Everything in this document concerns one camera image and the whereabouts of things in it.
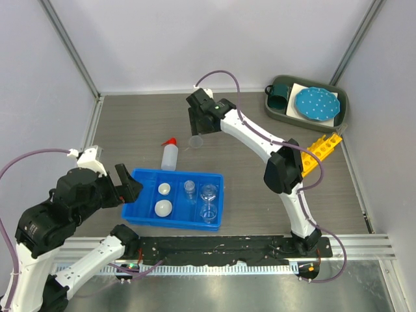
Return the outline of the small white ceramic crucible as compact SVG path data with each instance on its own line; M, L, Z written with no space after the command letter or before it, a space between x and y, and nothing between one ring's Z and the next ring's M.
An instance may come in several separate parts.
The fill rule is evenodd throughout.
M158 192L159 192L159 194L161 194L163 196L169 195L170 191L171 191L171 186L170 186L169 183L161 183L158 186Z

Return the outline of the white wash bottle red cap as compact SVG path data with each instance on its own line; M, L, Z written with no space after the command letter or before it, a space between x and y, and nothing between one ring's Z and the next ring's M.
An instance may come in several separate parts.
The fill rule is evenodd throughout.
M177 166L178 147L177 140L172 137L166 142L162 143L164 147L161 169L166 171L175 171Z

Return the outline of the white ceramic evaporating dish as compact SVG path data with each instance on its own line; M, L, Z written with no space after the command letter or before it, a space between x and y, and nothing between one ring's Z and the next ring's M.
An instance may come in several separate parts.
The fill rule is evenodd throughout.
M167 217L173 209L173 205L169 200L160 200L155 203L154 211L158 217Z

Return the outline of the blue plastic divided bin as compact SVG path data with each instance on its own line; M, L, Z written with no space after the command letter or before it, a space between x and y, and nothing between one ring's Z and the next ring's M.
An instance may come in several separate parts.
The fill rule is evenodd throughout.
M142 183L143 189L136 202L123 206L122 218L129 223L202 231L217 231L220 228L224 210L223 175L135 168L132 176ZM185 197L184 183L187 180L192 180L196 185L195 205L190 204ZM169 195L159 194L158 186L161 183L170 184ZM218 194L213 201L204 201L200 197L201 187L205 184L213 184L218 188ZM164 218L158 217L154 211L155 203L160 200L169 200L173 205L172 212ZM199 216L200 207L205 203L213 203L218 208L217 218L212 224L205 223Z

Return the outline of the small clear glass beaker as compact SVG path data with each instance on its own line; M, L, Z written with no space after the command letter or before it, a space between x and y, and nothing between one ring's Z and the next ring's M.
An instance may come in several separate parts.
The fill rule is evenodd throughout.
M184 183L184 191L185 191L185 197L187 201L195 205L196 204L196 185L195 182L192 180L187 180Z

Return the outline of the tall clear glass beaker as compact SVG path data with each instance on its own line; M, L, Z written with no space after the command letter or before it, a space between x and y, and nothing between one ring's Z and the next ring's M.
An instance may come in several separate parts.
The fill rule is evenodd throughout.
M217 214L218 208L213 203L205 203L200 207L199 216L207 224L212 224L216 220Z

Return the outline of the yellow test tube rack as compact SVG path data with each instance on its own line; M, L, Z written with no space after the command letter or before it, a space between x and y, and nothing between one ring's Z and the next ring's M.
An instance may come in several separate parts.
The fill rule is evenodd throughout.
M308 147L307 150L313 153L314 155L316 155L318 159L322 162L331 153L334 152L335 147L338 146L342 142L342 140L343 140L342 137L339 136L337 133L332 133L331 136L329 137L326 137L326 135L323 135L316 142L314 142L310 147ZM310 154L306 152L301 152L301 157L302 157L302 166L303 166L302 177L306 177L319 164L312 156L310 156Z

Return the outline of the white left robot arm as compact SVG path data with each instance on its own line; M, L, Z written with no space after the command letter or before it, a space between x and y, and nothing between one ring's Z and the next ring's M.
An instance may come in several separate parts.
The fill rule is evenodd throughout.
M100 209L135 202L143 186L129 174L124 164L115 166L121 182L116 186L99 161L101 149L98 146L84 151L34 150L10 161L1 173L41 153L63 153L75 159L77 166L58 179L46 201L23 212L14 244L5 228L1 228L13 262L8 288L1 298L2 311L64 311L81 286L101 268L121 257L132 259L138 253L138 235L120 224L70 268L52 274L56 256L77 227Z

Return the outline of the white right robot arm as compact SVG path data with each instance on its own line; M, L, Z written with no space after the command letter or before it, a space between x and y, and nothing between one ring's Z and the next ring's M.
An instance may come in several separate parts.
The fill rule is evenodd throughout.
M281 198L291 223L295 252L307 257L317 249L322 236L311 216L303 191L302 159L295 140L278 138L250 121L227 99L215 101L208 88L194 87L187 97L193 135L224 132L254 151L266 164L264 182Z

